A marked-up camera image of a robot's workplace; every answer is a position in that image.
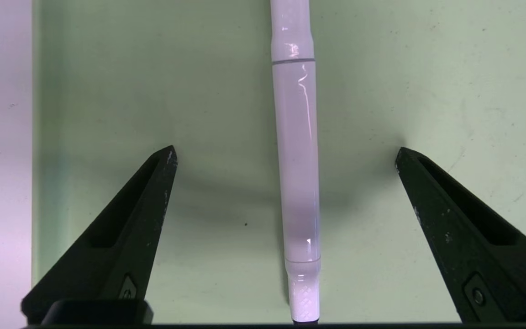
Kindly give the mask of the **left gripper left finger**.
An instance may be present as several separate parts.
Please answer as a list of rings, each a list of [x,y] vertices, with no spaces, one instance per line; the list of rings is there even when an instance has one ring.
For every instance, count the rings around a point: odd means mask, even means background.
[[[177,171],[156,151],[21,301],[29,325],[149,325],[145,300]]]

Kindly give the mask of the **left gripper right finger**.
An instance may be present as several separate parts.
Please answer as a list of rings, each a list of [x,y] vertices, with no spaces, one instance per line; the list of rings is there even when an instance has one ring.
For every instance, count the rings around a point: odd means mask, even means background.
[[[464,323],[526,323],[526,236],[431,159],[395,166]]]

